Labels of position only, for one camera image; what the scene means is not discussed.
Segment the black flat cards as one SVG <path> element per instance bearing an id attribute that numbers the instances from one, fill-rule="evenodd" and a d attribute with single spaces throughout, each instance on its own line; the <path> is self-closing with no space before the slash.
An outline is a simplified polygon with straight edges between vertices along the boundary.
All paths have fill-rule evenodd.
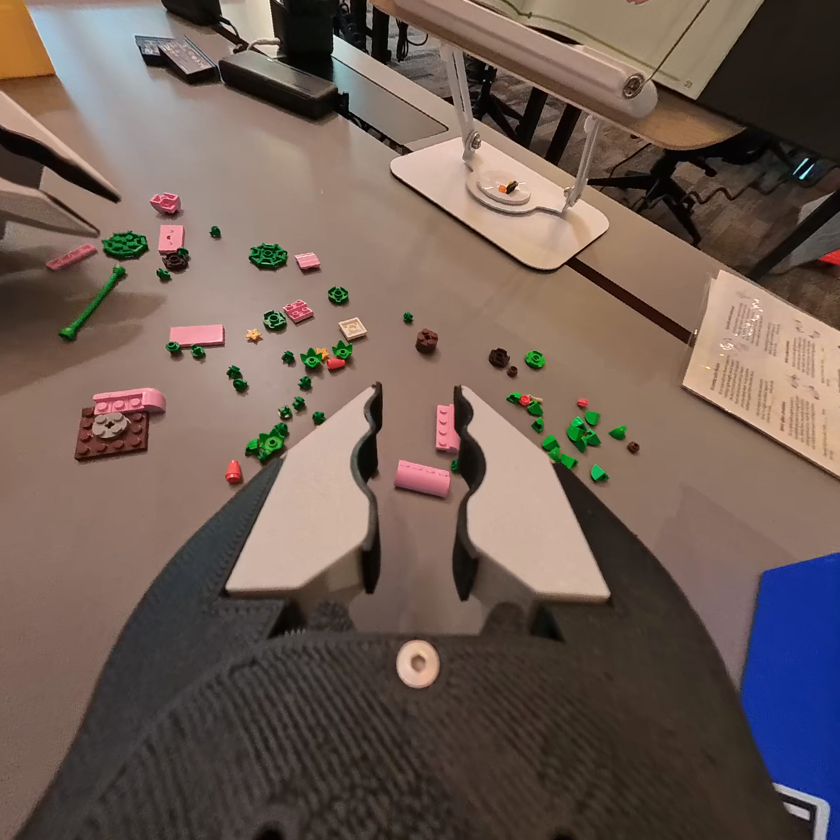
<path id="1" fill-rule="evenodd" d="M 189 85 L 220 81 L 216 64 L 187 37 L 135 35 L 143 63 L 162 67 Z"/>

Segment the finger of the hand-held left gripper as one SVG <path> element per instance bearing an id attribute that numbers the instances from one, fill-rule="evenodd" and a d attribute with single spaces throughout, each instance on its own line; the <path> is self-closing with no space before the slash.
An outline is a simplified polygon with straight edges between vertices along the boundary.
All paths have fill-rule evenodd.
<path id="1" fill-rule="evenodd" d="M 89 193 L 113 203 L 122 200 L 110 182 L 4 92 L 1 145 L 7 152 L 39 163 Z"/>
<path id="2" fill-rule="evenodd" d="M 1 238 L 11 223 L 88 237 L 99 228 L 40 189 L 45 167 L 24 157 L 1 159 Z"/>

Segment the black chair base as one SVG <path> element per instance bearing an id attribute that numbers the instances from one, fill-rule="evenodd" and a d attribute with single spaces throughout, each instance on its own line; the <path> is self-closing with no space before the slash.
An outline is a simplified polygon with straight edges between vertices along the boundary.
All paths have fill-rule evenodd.
<path id="1" fill-rule="evenodd" d="M 701 241 L 701 234 L 693 221 L 692 213 L 694 206 L 700 204 L 700 199 L 690 196 L 675 181 L 674 175 L 678 165 L 690 163 L 704 174 L 715 176 L 717 171 L 708 164 L 708 159 L 719 156 L 716 146 L 698 150 L 666 150 L 649 172 L 590 178 L 588 185 L 643 192 L 644 196 L 636 213 L 652 208 L 657 202 L 664 203 L 687 232 L 691 244 L 697 247 Z"/>

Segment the pile of green slopes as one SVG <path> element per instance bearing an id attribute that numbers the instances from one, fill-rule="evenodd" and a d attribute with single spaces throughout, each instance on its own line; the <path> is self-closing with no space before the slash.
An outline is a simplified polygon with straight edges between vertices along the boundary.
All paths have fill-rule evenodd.
<path id="1" fill-rule="evenodd" d="M 541 397 L 517 391 L 505 395 L 506 403 L 515 406 L 528 418 L 528 429 L 537 438 L 540 452 L 553 466 L 561 466 L 569 471 L 577 470 L 589 451 L 593 450 L 598 454 L 608 438 L 620 444 L 632 441 L 627 436 L 627 425 L 619 424 L 612 428 L 602 426 L 602 414 L 596 410 L 594 403 L 587 399 L 590 404 L 586 410 L 576 405 L 577 400 L 574 402 L 576 413 L 570 416 L 563 430 L 555 434 L 548 424 L 545 401 Z"/>

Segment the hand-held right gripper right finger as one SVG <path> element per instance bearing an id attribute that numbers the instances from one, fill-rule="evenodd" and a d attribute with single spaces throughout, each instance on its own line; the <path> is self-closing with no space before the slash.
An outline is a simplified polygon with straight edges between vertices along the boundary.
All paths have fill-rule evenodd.
<path id="1" fill-rule="evenodd" d="M 610 599 L 553 463 L 465 385 L 454 389 L 458 598 L 484 604 L 605 603 Z"/>

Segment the yellow plastic bin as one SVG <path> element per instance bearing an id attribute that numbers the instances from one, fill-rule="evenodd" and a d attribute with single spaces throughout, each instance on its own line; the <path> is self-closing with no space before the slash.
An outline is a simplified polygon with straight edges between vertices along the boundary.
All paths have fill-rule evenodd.
<path id="1" fill-rule="evenodd" d="M 25 1 L 1 1 L 1 80 L 55 74 Z"/>

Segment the open instruction booklet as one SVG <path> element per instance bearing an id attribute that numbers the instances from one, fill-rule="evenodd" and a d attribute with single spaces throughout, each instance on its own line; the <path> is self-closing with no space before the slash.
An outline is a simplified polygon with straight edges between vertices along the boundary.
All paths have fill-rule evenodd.
<path id="1" fill-rule="evenodd" d="M 614 56 L 696 99 L 761 1 L 488 1 L 520 24 Z"/>

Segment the green stick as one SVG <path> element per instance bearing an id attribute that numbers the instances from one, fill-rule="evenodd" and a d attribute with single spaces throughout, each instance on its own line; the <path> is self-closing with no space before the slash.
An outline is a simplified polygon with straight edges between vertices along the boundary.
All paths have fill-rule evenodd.
<path id="1" fill-rule="evenodd" d="M 116 265 L 111 272 L 110 277 L 98 289 L 98 292 L 93 299 L 89 301 L 87 306 L 68 324 L 66 327 L 58 331 L 58 335 L 65 341 L 74 341 L 79 331 L 86 325 L 93 313 L 99 309 L 101 304 L 109 297 L 109 295 L 117 288 L 119 283 L 126 277 L 127 269 L 123 265 Z"/>

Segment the pink arched brick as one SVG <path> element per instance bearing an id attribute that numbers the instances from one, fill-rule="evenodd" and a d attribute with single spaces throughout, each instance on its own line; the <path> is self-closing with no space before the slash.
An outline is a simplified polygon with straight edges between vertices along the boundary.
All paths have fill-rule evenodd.
<path id="1" fill-rule="evenodd" d="M 396 489 L 446 498 L 450 486 L 450 472 L 448 469 L 400 459 L 397 463 L 394 486 Z"/>

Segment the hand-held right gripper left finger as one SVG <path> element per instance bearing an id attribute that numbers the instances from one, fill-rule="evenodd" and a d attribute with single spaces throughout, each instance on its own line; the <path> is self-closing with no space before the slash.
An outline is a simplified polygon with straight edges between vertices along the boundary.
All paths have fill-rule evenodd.
<path id="1" fill-rule="evenodd" d="M 288 597 L 306 612 L 330 597 L 375 592 L 382 548 L 369 484 L 381 428 L 376 382 L 288 451 L 227 578 L 228 595 Z"/>

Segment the brown square plate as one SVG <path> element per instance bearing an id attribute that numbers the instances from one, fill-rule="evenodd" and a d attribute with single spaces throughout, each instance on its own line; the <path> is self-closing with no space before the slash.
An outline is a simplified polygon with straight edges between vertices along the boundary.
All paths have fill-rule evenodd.
<path id="1" fill-rule="evenodd" d="M 93 406 L 80 412 L 74 458 L 77 461 L 102 459 L 131 453 L 142 453 L 148 447 L 150 414 L 143 411 L 123 413 L 129 420 L 129 429 L 118 438 L 102 441 L 91 434 Z"/>

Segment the paper in clear sleeve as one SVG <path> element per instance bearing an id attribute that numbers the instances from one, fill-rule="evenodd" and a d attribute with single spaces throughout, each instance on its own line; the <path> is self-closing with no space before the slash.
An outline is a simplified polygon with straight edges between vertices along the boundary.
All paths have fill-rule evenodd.
<path id="1" fill-rule="evenodd" d="M 682 386 L 839 477 L 839 331 L 721 269 Z"/>

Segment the black divider panel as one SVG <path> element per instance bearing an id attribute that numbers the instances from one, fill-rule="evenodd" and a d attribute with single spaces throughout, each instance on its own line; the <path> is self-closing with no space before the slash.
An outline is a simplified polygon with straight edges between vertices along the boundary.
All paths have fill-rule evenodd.
<path id="1" fill-rule="evenodd" d="M 767 1 L 697 103 L 839 162 L 839 2 Z"/>

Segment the black flat box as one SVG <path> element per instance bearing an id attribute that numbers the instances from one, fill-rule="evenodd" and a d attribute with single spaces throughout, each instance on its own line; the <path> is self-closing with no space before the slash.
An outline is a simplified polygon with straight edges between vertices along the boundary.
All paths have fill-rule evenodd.
<path id="1" fill-rule="evenodd" d="M 225 85 L 307 119 L 341 111 L 343 99 L 330 80 L 245 50 L 217 63 Z"/>

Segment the black upright device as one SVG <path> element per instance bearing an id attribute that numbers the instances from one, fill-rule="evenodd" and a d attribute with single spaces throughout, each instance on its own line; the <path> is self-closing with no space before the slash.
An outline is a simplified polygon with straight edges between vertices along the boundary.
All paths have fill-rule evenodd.
<path id="1" fill-rule="evenodd" d="M 271 1 L 275 36 L 284 57 L 327 58 L 333 52 L 337 1 Z"/>

